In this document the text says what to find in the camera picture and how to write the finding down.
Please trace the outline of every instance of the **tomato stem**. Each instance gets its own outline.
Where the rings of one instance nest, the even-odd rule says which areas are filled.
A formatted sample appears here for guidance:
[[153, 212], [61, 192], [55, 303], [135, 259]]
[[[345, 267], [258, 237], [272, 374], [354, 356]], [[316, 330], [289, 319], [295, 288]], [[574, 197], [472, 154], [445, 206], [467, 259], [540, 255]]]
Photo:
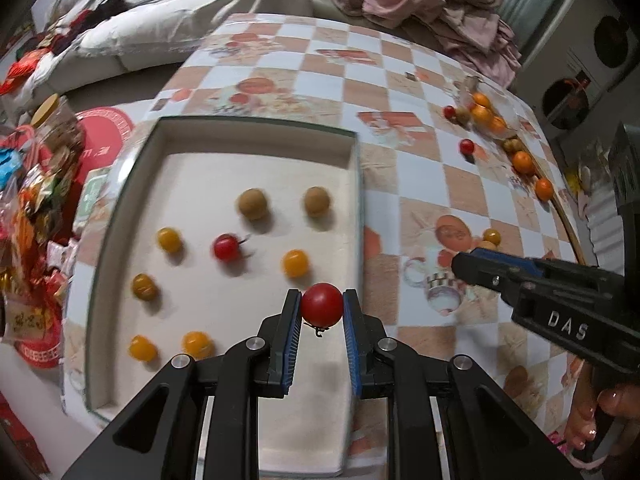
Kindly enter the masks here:
[[305, 325], [310, 326], [311, 328], [313, 328], [316, 331], [316, 337], [322, 337], [321, 332], [324, 332], [325, 330], [329, 330], [328, 328], [322, 328], [319, 326], [313, 326], [311, 323], [307, 323], [305, 321]]

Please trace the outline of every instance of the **pink cloth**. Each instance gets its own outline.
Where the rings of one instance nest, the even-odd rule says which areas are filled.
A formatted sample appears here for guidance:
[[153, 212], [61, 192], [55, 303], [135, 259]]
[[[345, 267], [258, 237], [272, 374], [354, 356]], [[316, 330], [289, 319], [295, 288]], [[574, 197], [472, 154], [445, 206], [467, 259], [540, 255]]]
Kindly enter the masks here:
[[519, 69], [513, 31], [492, 12], [502, 0], [333, 0], [350, 16], [365, 16], [387, 28], [419, 20], [434, 33], [444, 52], [508, 86]]

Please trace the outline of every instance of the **human hand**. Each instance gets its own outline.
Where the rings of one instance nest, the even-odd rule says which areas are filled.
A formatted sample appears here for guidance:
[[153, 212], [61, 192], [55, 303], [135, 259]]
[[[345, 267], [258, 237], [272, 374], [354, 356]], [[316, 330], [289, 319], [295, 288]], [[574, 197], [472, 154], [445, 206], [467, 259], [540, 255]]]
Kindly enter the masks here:
[[591, 365], [585, 363], [575, 385], [574, 398], [567, 420], [564, 438], [569, 446], [584, 449], [586, 442], [596, 437], [593, 420], [596, 407], [612, 416], [640, 421], [640, 386], [619, 384], [603, 390], [596, 398], [591, 387]]

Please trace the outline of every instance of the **red cherry tomato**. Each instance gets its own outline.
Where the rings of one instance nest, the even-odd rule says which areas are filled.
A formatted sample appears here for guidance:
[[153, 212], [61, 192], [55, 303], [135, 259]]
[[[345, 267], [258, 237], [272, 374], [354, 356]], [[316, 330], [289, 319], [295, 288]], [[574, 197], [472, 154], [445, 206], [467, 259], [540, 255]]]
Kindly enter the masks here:
[[473, 155], [476, 145], [471, 139], [462, 139], [460, 141], [460, 153], [463, 155]]
[[302, 295], [300, 313], [316, 329], [316, 335], [335, 325], [342, 317], [342, 293], [330, 283], [316, 283]]
[[442, 113], [449, 121], [456, 117], [456, 109], [453, 106], [445, 106], [442, 109]]
[[223, 234], [213, 240], [211, 252], [221, 262], [232, 262], [242, 256], [241, 241], [233, 234]]

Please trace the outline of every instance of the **jar lid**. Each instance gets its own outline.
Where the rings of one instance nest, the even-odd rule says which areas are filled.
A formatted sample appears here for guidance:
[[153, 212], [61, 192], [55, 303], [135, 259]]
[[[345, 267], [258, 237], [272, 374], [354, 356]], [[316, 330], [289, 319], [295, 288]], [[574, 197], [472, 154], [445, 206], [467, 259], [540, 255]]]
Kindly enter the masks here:
[[37, 128], [49, 119], [49, 116], [58, 108], [59, 102], [60, 96], [58, 94], [50, 95], [47, 100], [40, 105], [40, 108], [36, 110], [36, 113], [34, 113], [31, 126]]

